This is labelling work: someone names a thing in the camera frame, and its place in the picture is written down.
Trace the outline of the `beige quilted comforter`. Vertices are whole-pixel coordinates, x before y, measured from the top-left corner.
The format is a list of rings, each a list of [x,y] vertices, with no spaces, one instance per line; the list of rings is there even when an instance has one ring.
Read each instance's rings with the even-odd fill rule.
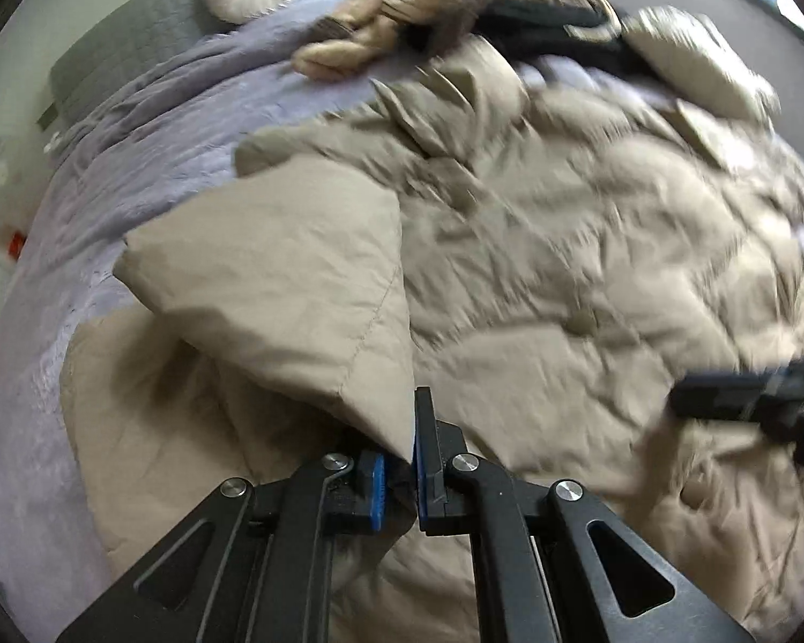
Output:
[[[527,481],[571,476],[757,639],[804,617],[804,469],[665,415],[672,383],[804,356],[804,162],[682,100],[524,81],[470,41],[370,102],[270,126],[233,182],[126,235],[62,408],[114,573],[231,476],[414,391]]]

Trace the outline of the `white puffer jacket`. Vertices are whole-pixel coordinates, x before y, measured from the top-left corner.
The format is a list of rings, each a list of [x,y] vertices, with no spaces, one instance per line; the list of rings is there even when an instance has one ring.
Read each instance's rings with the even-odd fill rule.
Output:
[[[780,113],[774,87],[704,14],[643,8],[623,20],[623,39],[684,99],[719,118],[770,128]]]

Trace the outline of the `lavender bedspread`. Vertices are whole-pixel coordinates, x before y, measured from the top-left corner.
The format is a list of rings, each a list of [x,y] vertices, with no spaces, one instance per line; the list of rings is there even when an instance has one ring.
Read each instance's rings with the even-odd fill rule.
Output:
[[[286,59],[308,0],[159,65],[78,126],[0,318],[0,578],[51,641],[217,481],[288,475],[338,422],[136,340],[147,313],[114,277],[124,236],[228,183],[245,133],[341,112],[371,78],[322,86]]]

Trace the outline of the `black garment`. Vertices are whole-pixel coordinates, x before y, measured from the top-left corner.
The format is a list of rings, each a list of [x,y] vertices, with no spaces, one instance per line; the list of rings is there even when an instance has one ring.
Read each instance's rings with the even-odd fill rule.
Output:
[[[473,32],[512,61],[533,63],[555,55],[617,77],[655,76],[622,38],[619,15],[600,4],[494,0],[476,19]]]

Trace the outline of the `grey quilted headboard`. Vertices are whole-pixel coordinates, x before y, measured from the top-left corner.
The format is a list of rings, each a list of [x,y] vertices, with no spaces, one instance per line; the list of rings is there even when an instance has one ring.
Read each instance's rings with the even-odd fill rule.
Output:
[[[204,0],[129,0],[78,39],[49,73],[51,102],[65,126],[82,121],[124,84],[194,43],[232,26]]]

